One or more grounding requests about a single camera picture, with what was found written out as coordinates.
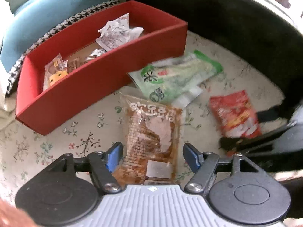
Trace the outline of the teal sofa cover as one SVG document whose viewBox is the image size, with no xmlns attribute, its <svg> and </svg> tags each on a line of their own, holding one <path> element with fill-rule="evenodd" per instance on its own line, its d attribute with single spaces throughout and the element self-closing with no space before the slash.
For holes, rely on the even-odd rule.
<svg viewBox="0 0 303 227">
<path fill-rule="evenodd" d="M 26 54 L 65 29 L 88 10 L 92 14 L 119 0 L 29 0 L 19 7 L 4 35 L 1 63 L 6 69 L 2 91 L 9 95 L 19 77 Z"/>
</svg>

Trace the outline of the red cardboard box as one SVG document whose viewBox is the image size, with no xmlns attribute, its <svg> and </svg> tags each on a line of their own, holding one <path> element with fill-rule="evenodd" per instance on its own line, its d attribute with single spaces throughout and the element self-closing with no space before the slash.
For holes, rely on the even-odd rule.
<svg viewBox="0 0 303 227">
<path fill-rule="evenodd" d="M 93 43 L 108 21 L 128 14 L 144 33 L 91 60 L 47 90 L 44 67 L 60 54 L 67 58 Z M 137 1 L 124 2 L 90 15 L 47 39 L 25 56 L 16 95 L 16 119 L 47 135 L 96 101 L 128 84 L 128 72 L 184 53 L 187 23 Z"/>
</svg>

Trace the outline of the dark coffee table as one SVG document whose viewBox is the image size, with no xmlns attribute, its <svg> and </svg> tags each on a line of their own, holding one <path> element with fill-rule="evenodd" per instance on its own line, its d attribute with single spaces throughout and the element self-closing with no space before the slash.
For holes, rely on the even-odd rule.
<svg viewBox="0 0 303 227">
<path fill-rule="evenodd" d="M 289 116 L 302 100 L 302 34 L 252 0 L 135 0 L 188 22 L 190 31 L 238 55 L 284 94 L 274 109 Z"/>
</svg>

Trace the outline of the green white snack bag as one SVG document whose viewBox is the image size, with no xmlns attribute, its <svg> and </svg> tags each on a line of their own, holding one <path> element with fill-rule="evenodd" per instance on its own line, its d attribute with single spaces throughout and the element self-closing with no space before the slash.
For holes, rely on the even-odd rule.
<svg viewBox="0 0 303 227">
<path fill-rule="evenodd" d="M 128 75 L 149 100 L 183 109 L 202 93 L 203 82 L 222 71 L 219 62 L 194 50 L 155 61 Z"/>
</svg>

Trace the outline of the clear orange tofu snack pack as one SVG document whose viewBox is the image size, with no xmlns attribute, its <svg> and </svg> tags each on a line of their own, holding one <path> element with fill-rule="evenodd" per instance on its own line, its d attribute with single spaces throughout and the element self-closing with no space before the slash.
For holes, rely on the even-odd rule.
<svg viewBox="0 0 303 227">
<path fill-rule="evenodd" d="M 122 94 L 125 153 L 113 176 L 127 184 L 166 185 L 175 180 L 182 110 Z"/>
</svg>

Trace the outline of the red Trolli candy bag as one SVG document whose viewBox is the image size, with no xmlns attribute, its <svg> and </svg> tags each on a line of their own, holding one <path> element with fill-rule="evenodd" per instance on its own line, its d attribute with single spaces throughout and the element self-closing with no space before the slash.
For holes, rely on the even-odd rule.
<svg viewBox="0 0 303 227">
<path fill-rule="evenodd" d="M 255 138 L 261 135 L 257 114 L 246 91 L 212 96 L 209 107 L 224 137 Z"/>
</svg>

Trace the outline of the yellow jelly snack pack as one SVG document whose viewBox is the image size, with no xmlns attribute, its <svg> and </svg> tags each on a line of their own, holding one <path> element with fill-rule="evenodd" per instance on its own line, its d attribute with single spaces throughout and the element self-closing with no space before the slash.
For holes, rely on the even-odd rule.
<svg viewBox="0 0 303 227">
<path fill-rule="evenodd" d="M 68 74 L 67 63 L 68 61 L 63 61 L 62 56 L 58 54 L 45 66 L 43 91 L 47 90 Z"/>
</svg>

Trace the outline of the dark red spicy snack pack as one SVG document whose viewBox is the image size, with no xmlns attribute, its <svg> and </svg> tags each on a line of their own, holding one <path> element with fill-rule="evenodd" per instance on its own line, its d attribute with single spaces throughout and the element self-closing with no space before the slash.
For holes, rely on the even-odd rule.
<svg viewBox="0 0 303 227">
<path fill-rule="evenodd" d="M 73 60 L 68 60 L 68 63 L 67 63 L 68 74 L 71 73 L 72 71 L 76 70 L 77 68 L 81 67 L 82 65 L 83 65 L 83 61 L 81 60 L 80 57 L 77 57 Z"/>
</svg>

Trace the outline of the silver brown snack bag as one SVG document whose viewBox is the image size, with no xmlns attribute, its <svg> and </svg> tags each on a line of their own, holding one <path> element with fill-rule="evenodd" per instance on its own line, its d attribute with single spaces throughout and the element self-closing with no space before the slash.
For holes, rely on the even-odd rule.
<svg viewBox="0 0 303 227">
<path fill-rule="evenodd" d="M 105 54 L 107 51 L 104 49 L 95 49 L 92 53 L 90 53 L 84 60 L 84 62 L 89 62 L 95 58 L 98 58 L 102 54 Z"/>
</svg>

